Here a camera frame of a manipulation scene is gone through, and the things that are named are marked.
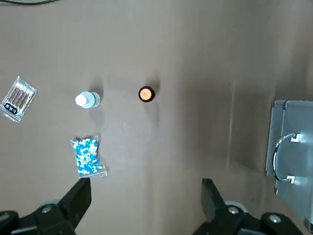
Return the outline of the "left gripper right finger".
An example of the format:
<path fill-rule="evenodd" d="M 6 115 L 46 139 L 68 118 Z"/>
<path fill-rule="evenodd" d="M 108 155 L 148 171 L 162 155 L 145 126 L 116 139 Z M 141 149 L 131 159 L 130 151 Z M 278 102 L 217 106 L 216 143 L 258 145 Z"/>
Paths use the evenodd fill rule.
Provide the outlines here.
<path fill-rule="evenodd" d="M 195 235 L 301 235 L 298 227 L 285 215 L 265 213 L 260 219 L 235 205 L 227 205 L 213 180 L 201 181 L 201 205 L 205 221 Z"/>

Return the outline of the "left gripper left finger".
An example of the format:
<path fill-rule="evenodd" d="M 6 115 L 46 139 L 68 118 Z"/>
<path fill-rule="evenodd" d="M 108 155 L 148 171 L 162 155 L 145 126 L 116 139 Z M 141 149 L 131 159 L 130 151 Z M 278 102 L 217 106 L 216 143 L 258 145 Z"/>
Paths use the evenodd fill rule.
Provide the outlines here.
<path fill-rule="evenodd" d="M 81 178 L 58 203 L 40 206 L 29 215 L 0 212 L 2 235 L 74 235 L 91 205 L 91 182 Z"/>

